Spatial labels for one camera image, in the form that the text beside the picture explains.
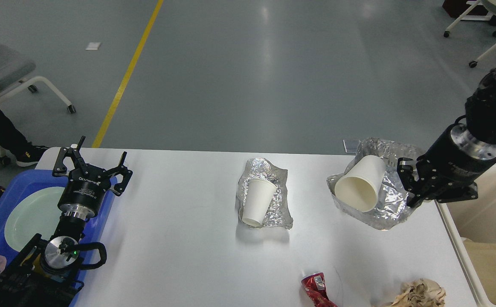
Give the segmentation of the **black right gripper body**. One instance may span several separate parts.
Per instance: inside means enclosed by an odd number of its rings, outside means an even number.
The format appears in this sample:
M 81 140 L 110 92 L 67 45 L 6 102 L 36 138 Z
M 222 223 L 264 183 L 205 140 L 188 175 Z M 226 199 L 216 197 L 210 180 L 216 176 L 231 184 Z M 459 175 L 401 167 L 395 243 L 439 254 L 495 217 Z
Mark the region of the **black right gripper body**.
M 467 125 L 450 125 L 417 159 L 420 179 L 435 187 L 470 185 L 496 164 L 496 144 L 478 140 Z

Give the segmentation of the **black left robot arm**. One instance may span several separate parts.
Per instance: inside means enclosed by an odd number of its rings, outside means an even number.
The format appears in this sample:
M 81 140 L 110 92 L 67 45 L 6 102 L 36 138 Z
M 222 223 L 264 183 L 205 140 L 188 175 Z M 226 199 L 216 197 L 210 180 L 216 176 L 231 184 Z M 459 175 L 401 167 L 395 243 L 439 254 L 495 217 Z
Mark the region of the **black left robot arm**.
M 86 163 L 76 147 L 59 150 L 53 177 L 68 182 L 59 198 L 61 211 L 53 235 L 35 234 L 0 274 L 0 307 L 68 307 L 84 287 L 80 271 L 97 269 L 107 260 L 105 245 L 85 240 L 84 229 L 99 214 L 108 191 L 121 196 L 133 172 L 123 152 L 109 170 Z

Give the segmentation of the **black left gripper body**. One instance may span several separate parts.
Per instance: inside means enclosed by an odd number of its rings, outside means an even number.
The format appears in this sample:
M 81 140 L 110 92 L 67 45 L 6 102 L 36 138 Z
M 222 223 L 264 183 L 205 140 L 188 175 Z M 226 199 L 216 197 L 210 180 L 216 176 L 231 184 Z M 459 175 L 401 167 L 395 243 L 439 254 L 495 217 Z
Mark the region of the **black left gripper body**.
M 88 221 L 99 214 L 106 191 L 110 188 L 110 179 L 90 180 L 81 176 L 69 177 L 59 198 L 58 208 L 65 217 Z

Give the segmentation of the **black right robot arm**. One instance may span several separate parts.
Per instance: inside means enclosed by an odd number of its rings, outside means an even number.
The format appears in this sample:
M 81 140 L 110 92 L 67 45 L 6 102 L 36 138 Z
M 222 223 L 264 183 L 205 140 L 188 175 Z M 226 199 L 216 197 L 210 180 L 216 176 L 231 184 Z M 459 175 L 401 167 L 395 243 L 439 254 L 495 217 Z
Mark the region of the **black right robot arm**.
M 465 103 L 465 114 L 448 126 L 417 159 L 402 157 L 397 173 L 417 208 L 425 200 L 476 200 L 475 180 L 496 164 L 496 68 Z

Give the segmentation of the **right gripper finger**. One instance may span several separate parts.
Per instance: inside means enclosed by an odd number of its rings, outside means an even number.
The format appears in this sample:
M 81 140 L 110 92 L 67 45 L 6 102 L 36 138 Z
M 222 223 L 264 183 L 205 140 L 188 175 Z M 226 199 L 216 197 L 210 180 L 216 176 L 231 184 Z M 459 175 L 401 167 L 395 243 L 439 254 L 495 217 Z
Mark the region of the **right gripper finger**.
M 397 161 L 397 173 L 403 188 L 412 194 L 422 193 L 421 185 L 414 176 L 418 161 L 419 159 L 409 159 L 407 157 L 401 157 Z
M 439 203 L 452 203 L 478 198 L 478 186 L 471 183 L 464 186 L 455 186 L 448 183 L 442 187 L 431 187 L 427 191 L 417 191 L 409 196 L 406 205 L 410 208 L 419 207 L 425 200 L 437 200 Z

